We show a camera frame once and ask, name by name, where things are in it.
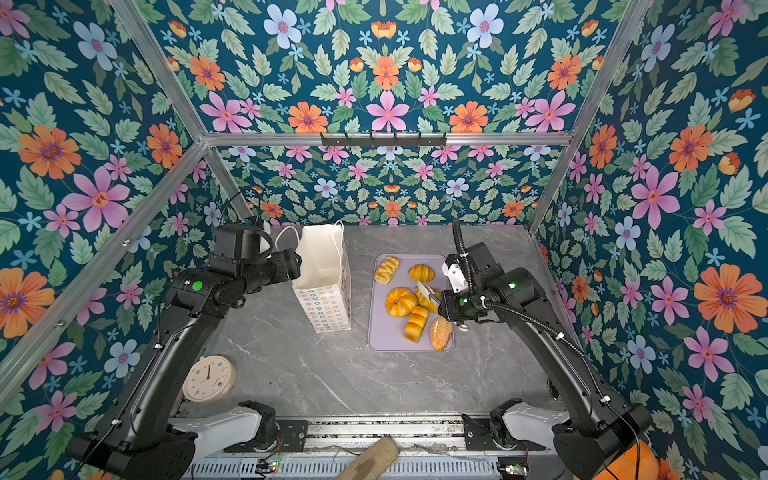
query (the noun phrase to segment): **clock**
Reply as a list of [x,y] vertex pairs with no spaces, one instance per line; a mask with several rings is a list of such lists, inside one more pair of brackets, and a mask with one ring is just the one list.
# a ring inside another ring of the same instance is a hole
[[221,400],[235,384],[235,367],[221,355],[205,356],[192,365],[182,391],[190,402]]

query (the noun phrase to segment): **white paper bag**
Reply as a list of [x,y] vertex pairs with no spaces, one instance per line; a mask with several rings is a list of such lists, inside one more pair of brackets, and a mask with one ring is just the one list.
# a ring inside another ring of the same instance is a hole
[[301,276],[293,281],[296,298],[316,333],[352,329],[352,289],[343,224],[310,225],[302,232],[296,248],[301,256]]

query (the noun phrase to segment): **round clock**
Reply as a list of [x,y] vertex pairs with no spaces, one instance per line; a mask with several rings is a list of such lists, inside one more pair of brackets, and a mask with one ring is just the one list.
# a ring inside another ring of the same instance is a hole
[[192,365],[182,391],[191,402],[221,400],[235,384],[235,367],[221,355],[206,356]]

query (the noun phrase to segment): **tray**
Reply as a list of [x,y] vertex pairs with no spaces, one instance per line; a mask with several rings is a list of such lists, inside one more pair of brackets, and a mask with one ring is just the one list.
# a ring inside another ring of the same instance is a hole
[[445,350],[438,352],[432,348],[430,340],[430,331],[432,324],[437,319],[434,313],[429,314],[424,333],[419,343],[406,340],[403,337],[403,331],[408,323],[408,317],[397,318],[390,316],[384,305],[387,295],[394,288],[406,287],[413,293],[416,293],[416,282],[408,276],[408,270],[414,265],[426,265],[435,271],[435,279],[429,282],[429,285],[438,291],[448,289],[448,278],[442,274],[442,264],[445,262],[443,255],[415,255],[415,254],[397,254],[387,253],[379,255],[376,263],[373,265],[373,271],[376,271],[386,257],[395,257],[400,260],[400,267],[395,272],[392,281],[386,285],[373,280],[373,292],[371,293],[371,320],[368,326],[368,346],[374,352],[420,352],[420,353],[446,353],[453,349],[454,337],[451,339]]

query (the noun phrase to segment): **gray marble tabletop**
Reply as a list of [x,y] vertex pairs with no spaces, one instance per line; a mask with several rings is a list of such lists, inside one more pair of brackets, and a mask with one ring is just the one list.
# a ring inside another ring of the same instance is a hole
[[[522,227],[464,227],[463,232],[467,246],[485,242],[506,270],[523,266],[551,285],[538,248]],[[454,329],[455,347],[443,354],[375,353],[368,347],[375,258],[452,253],[451,227],[347,227],[345,242],[352,329],[315,333],[290,283],[268,286],[243,309],[230,311],[208,349],[236,366],[232,392],[208,406],[185,402],[181,415],[212,415],[243,400],[265,403],[278,415],[482,412],[514,396],[561,408],[547,393],[543,369],[506,325],[472,324],[466,333]],[[280,249],[295,245],[291,232],[280,239]]]

